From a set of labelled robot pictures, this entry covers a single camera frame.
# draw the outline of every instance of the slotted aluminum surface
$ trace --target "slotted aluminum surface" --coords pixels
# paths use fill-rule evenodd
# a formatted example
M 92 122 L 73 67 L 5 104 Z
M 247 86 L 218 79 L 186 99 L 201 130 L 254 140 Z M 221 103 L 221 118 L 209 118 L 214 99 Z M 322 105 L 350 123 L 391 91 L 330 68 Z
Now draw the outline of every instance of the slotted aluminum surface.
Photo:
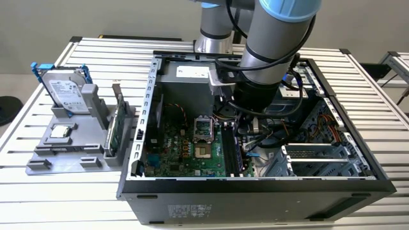
M 234 46 L 235 54 L 243 46 Z M 84 38 L 69 43 L 56 65 L 85 63 L 98 95 L 114 104 L 112 83 L 120 83 L 130 105 L 141 105 L 153 50 L 191 51 L 190 42 Z M 274 225 L 194 225 L 213 229 L 373 230 L 409 229 L 409 129 L 401 111 L 357 66 L 335 49 L 303 48 L 327 79 L 363 139 L 393 180 L 397 193 L 334 223 Z M 0 228 L 5 229 L 141 229 L 136 216 L 114 193 L 120 172 L 26 176 L 32 157 L 50 120 L 50 98 L 38 86 L 0 139 Z

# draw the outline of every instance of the open computer tower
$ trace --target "open computer tower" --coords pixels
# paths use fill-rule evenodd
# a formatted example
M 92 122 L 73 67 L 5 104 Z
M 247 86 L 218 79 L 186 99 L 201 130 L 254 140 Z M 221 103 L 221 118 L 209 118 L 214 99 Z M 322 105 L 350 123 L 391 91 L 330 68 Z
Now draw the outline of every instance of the open computer tower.
M 214 57 L 154 52 L 118 185 L 141 224 L 334 221 L 395 192 L 311 59 L 294 67 L 302 107 L 251 122 L 271 130 L 251 149 L 259 140 L 234 126 L 219 93 L 234 83 L 222 83 Z M 267 111 L 298 97 L 279 86 Z

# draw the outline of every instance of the robotic arm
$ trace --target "robotic arm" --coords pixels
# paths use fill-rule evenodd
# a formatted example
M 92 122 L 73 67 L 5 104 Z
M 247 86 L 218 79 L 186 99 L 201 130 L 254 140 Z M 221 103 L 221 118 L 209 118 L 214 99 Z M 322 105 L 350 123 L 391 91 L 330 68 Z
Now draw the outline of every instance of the robotic arm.
M 217 64 L 247 80 L 235 84 L 230 106 L 250 115 L 267 117 L 259 112 L 271 103 L 294 54 L 310 35 L 321 0 L 205 1 L 209 3 L 202 3 L 201 37 L 194 46 L 197 52 L 231 53 L 233 26 L 226 3 L 237 9 L 253 9 L 239 67 L 219 60 Z

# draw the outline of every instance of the motherboard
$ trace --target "motherboard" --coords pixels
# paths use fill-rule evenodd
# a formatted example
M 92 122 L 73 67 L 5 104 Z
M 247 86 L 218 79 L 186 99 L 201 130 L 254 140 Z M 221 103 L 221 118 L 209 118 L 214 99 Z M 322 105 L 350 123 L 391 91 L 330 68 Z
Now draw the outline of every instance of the motherboard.
M 241 157 L 243 140 L 235 137 L 231 137 L 230 141 L 223 139 L 223 132 L 230 128 L 229 126 L 223 127 L 223 124 L 217 122 L 206 124 L 201 117 L 197 118 L 197 127 L 181 128 L 172 122 L 165 123 L 164 126 L 162 147 L 158 154 L 148 154 L 145 176 L 225 177 L 231 167 L 235 167 L 242 176 L 253 176 L 251 161 Z M 197 134 L 213 141 L 199 141 Z

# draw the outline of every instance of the blue connector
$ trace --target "blue connector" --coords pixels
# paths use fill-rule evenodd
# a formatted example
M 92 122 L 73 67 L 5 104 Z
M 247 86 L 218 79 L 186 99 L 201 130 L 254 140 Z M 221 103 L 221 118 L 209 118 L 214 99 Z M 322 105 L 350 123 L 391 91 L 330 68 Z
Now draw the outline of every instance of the blue connector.
M 259 154 L 258 153 L 254 153 L 254 152 L 247 152 L 245 154 L 247 157 L 259 157 Z
M 207 9 L 207 8 L 214 8 L 214 7 L 218 7 L 219 5 L 215 5 L 215 4 L 211 4 L 211 3 L 206 3 L 206 2 L 202 2 L 202 8 Z
M 52 70 L 53 68 L 56 68 L 54 66 L 53 66 L 53 64 L 41 64 L 40 66 L 38 66 L 38 68 L 37 69 L 41 69 L 41 70 Z
M 37 78 L 37 81 L 41 83 L 41 77 L 40 77 L 40 74 L 38 74 L 38 71 L 37 71 L 37 63 L 33 62 L 32 65 L 30 65 L 30 68 L 32 68 L 32 73 L 36 75 L 36 78 Z

